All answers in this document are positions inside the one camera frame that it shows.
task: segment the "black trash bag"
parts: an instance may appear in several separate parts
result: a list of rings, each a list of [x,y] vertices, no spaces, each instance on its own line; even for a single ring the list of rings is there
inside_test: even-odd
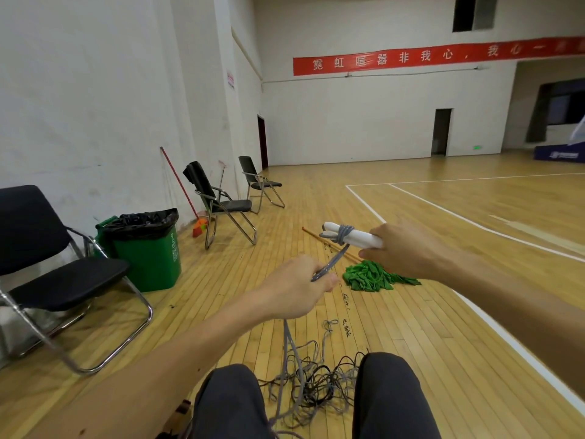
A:
[[[155,240],[165,237],[177,220],[179,220],[177,208],[140,214],[122,214],[101,227],[101,231],[110,240]]]

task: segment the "wooden stick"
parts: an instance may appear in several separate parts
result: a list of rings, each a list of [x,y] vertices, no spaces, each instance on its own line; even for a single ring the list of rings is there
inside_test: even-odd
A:
[[[311,230],[303,227],[303,231],[312,235],[314,238],[316,238],[319,242],[323,242],[328,244],[331,248],[333,248],[334,250],[336,250],[337,252],[339,252],[341,250],[341,248],[339,246],[337,246],[336,244],[329,242],[327,239],[324,239],[320,236],[318,236],[317,234],[315,234],[314,232],[312,232]],[[355,263],[362,263],[362,259],[355,257],[355,255],[349,253],[349,252],[345,252],[344,256],[347,256],[348,258],[350,258],[351,260],[353,260]]]

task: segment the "white handle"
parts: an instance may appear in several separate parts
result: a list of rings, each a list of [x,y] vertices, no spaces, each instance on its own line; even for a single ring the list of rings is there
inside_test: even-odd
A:
[[[323,228],[326,231],[339,232],[339,225],[333,222],[325,222]],[[352,244],[358,248],[382,248],[382,239],[378,236],[374,236],[368,232],[358,231],[354,229],[343,239],[345,243]]]

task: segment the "chair backrest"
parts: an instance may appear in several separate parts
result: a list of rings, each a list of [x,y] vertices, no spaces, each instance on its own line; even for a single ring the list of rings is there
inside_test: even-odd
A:
[[[254,168],[254,162],[252,161],[252,157],[248,157],[247,155],[240,155],[238,157],[238,160],[240,160],[240,165],[242,165],[242,170],[245,173],[258,174],[256,172],[256,168]],[[248,184],[257,182],[256,177],[249,176],[247,174],[246,180],[248,181]]]
[[[63,251],[71,236],[37,186],[0,189],[0,276]]]
[[[183,171],[183,175],[185,175],[185,177],[187,177],[187,179],[195,185],[195,189],[198,192],[215,197],[215,192],[211,188],[209,179],[205,175],[205,171],[203,168],[201,168],[201,164],[199,162],[190,162]],[[203,196],[201,196],[201,200],[203,200],[205,207],[209,210],[211,200]]]

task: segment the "debris on floor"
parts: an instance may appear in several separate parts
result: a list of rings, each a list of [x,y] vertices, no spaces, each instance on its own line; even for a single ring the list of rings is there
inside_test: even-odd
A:
[[[382,288],[393,290],[393,283],[420,285],[416,279],[387,273],[382,265],[371,260],[363,260],[362,263],[348,266],[343,273],[343,280],[354,291],[380,291]]]

